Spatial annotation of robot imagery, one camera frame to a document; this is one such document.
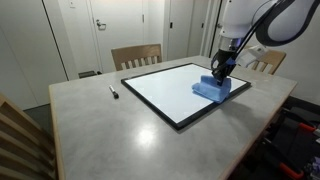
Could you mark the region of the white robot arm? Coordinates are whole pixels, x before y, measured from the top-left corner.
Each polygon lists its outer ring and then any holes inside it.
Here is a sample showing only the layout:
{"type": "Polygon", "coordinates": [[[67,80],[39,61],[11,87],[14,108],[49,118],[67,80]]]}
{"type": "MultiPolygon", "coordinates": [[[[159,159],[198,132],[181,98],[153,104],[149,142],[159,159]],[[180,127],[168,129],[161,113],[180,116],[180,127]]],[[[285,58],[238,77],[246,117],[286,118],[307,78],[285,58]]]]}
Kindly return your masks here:
{"type": "Polygon", "coordinates": [[[217,85],[224,84],[252,35],[265,46],[291,43],[305,32],[319,5],[320,0],[227,0],[212,59],[218,65],[211,66],[217,85]]]}

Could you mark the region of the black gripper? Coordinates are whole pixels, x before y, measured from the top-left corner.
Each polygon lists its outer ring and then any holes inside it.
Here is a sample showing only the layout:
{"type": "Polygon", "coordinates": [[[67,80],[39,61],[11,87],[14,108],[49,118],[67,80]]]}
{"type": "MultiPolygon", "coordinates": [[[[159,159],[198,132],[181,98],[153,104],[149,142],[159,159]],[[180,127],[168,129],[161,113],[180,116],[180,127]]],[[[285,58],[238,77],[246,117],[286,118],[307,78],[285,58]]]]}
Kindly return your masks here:
{"type": "Polygon", "coordinates": [[[212,75],[218,81],[219,87],[223,86],[224,79],[235,67],[234,52],[219,49],[211,60],[212,75]]]}

